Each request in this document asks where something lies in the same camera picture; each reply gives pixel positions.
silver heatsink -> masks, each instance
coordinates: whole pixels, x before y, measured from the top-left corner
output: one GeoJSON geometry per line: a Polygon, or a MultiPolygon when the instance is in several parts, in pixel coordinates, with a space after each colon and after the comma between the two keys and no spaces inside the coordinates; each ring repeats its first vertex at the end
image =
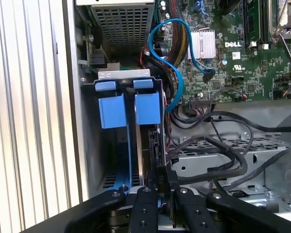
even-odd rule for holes
{"type": "MultiPolygon", "coordinates": [[[[217,55],[214,30],[191,32],[191,35],[193,42],[193,53],[196,59],[209,59],[214,58],[217,55]]],[[[188,49],[188,59],[192,59],[190,48],[188,49]]]]}

black plastic bracket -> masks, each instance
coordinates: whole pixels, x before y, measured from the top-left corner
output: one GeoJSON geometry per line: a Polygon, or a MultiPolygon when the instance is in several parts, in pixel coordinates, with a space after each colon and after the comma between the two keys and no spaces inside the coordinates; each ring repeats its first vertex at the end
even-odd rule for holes
{"type": "Polygon", "coordinates": [[[158,232],[157,192],[153,188],[142,187],[137,192],[129,223],[130,233],[158,232]]]}
{"type": "Polygon", "coordinates": [[[95,232],[95,220],[100,219],[101,213],[117,208],[125,199],[125,193],[109,190],[30,227],[23,233],[95,232]]]}
{"type": "Polygon", "coordinates": [[[199,195],[188,188],[174,191],[179,208],[184,212],[188,227],[192,233],[219,233],[220,230],[211,217],[206,203],[199,195]]]}

screw hole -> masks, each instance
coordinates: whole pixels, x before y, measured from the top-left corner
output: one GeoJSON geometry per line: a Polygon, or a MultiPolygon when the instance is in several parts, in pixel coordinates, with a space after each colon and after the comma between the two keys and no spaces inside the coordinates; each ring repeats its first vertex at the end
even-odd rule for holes
{"type": "Polygon", "coordinates": [[[207,227],[208,227],[208,225],[207,225],[206,222],[202,222],[202,223],[200,224],[200,226],[201,226],[202,228],[207,228],[207,227]]]}
{"type": "Polygon", "coordinates": [[[146,221],[141,221],[140,226],[145,227],[146,226],[146,221]]]}

cable connector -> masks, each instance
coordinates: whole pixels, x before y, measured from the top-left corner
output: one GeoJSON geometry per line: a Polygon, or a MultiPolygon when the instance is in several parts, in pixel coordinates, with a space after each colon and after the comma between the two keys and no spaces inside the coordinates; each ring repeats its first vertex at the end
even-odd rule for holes
{"type": "Polygon", "coordinates": [[[203,76],[203,82],[208,83],[215,75],[214,69],[205,69],[205,74],[203,76]]]}

motherboard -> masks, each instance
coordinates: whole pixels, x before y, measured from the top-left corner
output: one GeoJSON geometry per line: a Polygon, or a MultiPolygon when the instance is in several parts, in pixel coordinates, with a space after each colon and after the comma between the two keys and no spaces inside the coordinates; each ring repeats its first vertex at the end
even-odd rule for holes
{"type": "MultiPolygon", "coordinates": [[[[203,74],[193,66],[188,53],[178,67],[184,79],[182,105],[194,101],[208,101],[213,93],[223,87],[241,91],[246,94],[247,99],[244,100],[234,91],[227,91],[218,96],[217,102],[291,99],[291,90],[284,95],[291,87],[291,40],[286,40],[286,47],[281,41],[264,44],[250,42],[250,39],[259,35],[257,27],[263,26],[251,15],[244,15],[244,9],[245,14],[250,14],[250,11],[259,7],[254,6],[253,1],[246,2],[250,7],[248,9],[244,8],[241,2],[225,16],[219,14],[218,3],[215,0],[203,2],[203,13],[196,10],[195,0],[188,1],[187,6],[182,8],[183,18],[190,25],[196,59],[216,71],[215,76],[204,83],[203,74]],[[202,45],[196,45],[196,34],[199,38],[207,40],[204,44],[205,51],[202,51],[202,45]]],[[[271,23],[276,24],[277,15],[271,16],[271,23]]],[[[161,14],[162,21],[168,17],[168,14],[161,14]]],[[[267,30],[264,35],[268,38],[270,33],[267,33],[267,30]]],[[[171,24],[167,24],[164,29],[164,42],[168,47],[171,46],[171,24]]]]}

